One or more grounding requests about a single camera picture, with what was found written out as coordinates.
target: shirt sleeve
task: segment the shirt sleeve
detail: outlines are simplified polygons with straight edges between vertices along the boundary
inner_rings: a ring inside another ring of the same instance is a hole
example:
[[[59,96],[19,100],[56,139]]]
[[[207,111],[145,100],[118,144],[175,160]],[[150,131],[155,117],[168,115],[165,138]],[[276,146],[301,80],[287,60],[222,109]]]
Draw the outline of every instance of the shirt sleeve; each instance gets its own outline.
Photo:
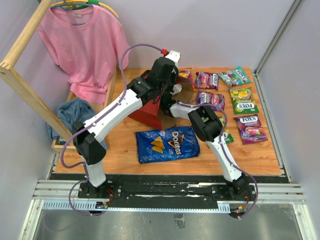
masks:
[[[52,44],[52,42],[50,41],[47,33],[45,32],[45,30],[41,24],[37,28],[37,33],[38,33],[39,37],[41,38],[43,44],[45,45],[46,49],[48,50],[49,54],[51,55],[54,63],[57,65],[60,65],[57,51],[56,51],[54,45]]]
[[[119,65],[121,61],[121,57],[124,54],[125,50],[129,48],[124,28],[121,26],[119,29],[118,34],[115,36],[115,49],[116,49],[116,55],[118,57]],[[123,69],[125,69],[129,64],[129,52],[125,55],[123,59]]]

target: wooden tabletop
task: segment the wooden tabletop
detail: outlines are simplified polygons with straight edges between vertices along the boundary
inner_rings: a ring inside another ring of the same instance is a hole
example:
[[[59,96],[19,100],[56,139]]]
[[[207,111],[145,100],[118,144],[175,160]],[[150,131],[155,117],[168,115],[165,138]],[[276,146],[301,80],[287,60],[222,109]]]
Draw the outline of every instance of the wooden tabletop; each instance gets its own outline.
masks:
[[[195,72],[212,72],[220,73],[231,68],[193,68],[192,74],[195,78]],[[125,70],[125,76],[128,82],[140,76],[145,69],[129,68]],[[270,133],[264,117],[259,96],[255,83],[253,82],[252,73],[249,68],[244,68],[247,76],[252,83],[244,84],[234,88],[252,87],[252,94],[257,103],[259,112],[258,116],[261,124],[266,132],[268,141],[243,145],[236,121],[233,117],[241,117],[245,115],[235,115],[229,94],[229,88],[219,79],[218,91],[206,89],[207,92],[223,94],[225,97],[225,112],[228,116],[227,128],[233,136],[234,142],[227,146],[230,149],[235,161],[244,171],[253,175],[280,175],[281,170],[276,157],[276,153],[271,141]],[[118,72],[114,87],[112,99],[114,100],[123,91],[124,84],[121,73]],[[185,119],[179,119],[179,126],[190,126],[190,122]],[[198,157],[180,159],[167,162],[155,162],[140,164],[137,158],[137,142],[135,132],[149,131],[151,127],[126,117],[120,122],[106,137],[108,150],[103,159],[103,169],[106,174],[177,174],[177,175],[221,175],[222,169],[218,164],[215,155],[207,147],[204,142],[199,140],[200,155]],[[65,163],[73,165],[81,161],[77,153],[67,152],[64,155]],[[82,166],[72,169],[64,168],[58,161],[56,173],[84,173]]]

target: shirt tag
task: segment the shirt tag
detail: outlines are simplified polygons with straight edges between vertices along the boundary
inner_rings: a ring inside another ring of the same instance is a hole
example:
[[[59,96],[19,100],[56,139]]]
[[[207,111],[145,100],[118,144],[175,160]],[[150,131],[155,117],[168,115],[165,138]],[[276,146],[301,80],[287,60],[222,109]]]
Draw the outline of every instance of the shirt tag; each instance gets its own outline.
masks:
[[[77,18],[81,18],[82,15],[81,15],[81,13],[76,13],[76,12],[75,12],[75,13],[73,14],[73,16],[74,16],[74,17],[77,17]]]

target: gray wall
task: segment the gray wall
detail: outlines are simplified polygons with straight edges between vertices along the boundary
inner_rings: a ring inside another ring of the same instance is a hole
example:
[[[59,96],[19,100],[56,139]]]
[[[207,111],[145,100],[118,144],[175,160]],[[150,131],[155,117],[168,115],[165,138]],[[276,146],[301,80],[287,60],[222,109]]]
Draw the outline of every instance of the gray wall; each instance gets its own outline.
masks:
[[[257,67],[293,0],[100,0],[119,14],[129,45],[181,52],[182,67]],[[159,54],[134,49],[130,67]]]
[[[288,170],[320,236],[320,1],[306,0],[260,77]]]
[[[0,7],[0,61],[37,7],[35,0],[3,1]],[[68,76],[56,67],[35,34],[16,70],[49,107],[65,101]],[[53,159],[46,124],[0,79],[0,232],[1,239],[18,239],[38,179]]]

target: pink t-shirt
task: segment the pink t-shirt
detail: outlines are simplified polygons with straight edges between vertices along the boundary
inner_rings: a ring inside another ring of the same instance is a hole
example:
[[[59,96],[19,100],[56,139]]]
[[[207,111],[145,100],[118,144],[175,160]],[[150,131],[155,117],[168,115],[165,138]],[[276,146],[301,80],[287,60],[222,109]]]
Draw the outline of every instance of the pink t-shirt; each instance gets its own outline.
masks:
[[[70,90],[88,102],[103,104],[110,77],[129,47],[121,23],[106,9],[48,9],[37,32],[52,56],[70,75]],[[123,62],[128,66],[129,54]]]

